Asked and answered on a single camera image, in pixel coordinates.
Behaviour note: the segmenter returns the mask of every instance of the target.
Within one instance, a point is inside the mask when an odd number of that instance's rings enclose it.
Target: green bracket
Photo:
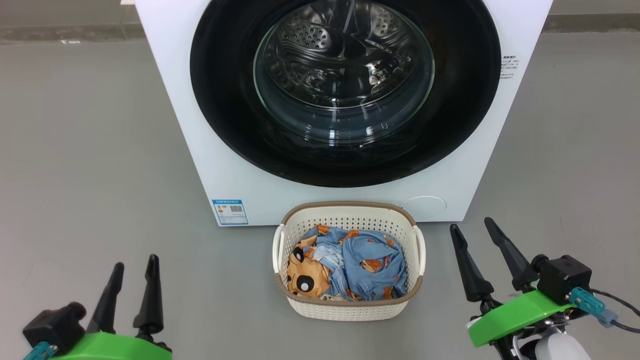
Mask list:
[[[59,360],[171,360],[172,354],[146,340],[94,332],[85,335]]]
[[[530,291],[486,313],[469,327],[469,336],[481,347],[570,307],[575,306],[560,306],[540,291]]]

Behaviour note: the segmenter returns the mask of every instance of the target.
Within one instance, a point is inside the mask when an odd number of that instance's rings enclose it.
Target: brown basket rim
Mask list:
[[[407,210],[392,204],[385,204],[382,202],[369,202],[369,201],[309,202],[306,204],[296,206],[295,208],[291,209],[282,219],[282,223],[286,225],[286,223],[293,216],[293,214],[301,210],[311,209],[311,208],[327,208],[329,206],[355,206],[355,207],[361,207],[361,208],[388,209],[388,210],[392,210],[400,213],[409,221],[409,224],[411,224],[411,226],[417,225],[415,220],[413,219],[411,214],[407,212]],[[291,300],[296,302],[302,302],[305,304],[339,306],[339,307],[372,307],[372,306],[389,306],[389,305],[402,304],[403,302],[407,302],[411,300],[411,298],[418,293],[418,290],[420,290],[420,287],[422,286],[422,278],[423,278],[423,275],[419,275],[415,281],[415,286],[413,287],[413,289],[411,289],[411,291],[409,291],[405,296],[399,297],[397,299],[377,300],[377,301],[332,301],[332,300],[312,299],[309,297],[293,295],[293,293],[291,293],[289,289],[285,286],[284,282],[282,282],[282,278],[280,277],[280,272],[277,272],[275,275],[276,275],[276,282],[278,283],[278,287],[284,293],[284,295],[287,295],[287,297],[290,298]]]

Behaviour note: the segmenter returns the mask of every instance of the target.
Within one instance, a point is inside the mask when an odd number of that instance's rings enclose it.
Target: washing machine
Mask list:
[[[329,200],[463,220],[551,2],[136,7],[207,201],[243,226]]]

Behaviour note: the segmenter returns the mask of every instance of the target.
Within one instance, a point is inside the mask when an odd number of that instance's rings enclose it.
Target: washing machine door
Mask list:
[[[193,90],[217,135],[254,165],[318,186],[434,164],[482,121],[499,78],[481,0],[214,0],[191,48]]]

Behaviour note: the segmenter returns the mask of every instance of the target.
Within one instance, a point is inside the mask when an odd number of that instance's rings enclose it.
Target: clothing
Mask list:
[[[377,231],[318,225],[294,249],[287,274],[289,289],[304,296],[388,300],[406,295],[402,249]]]

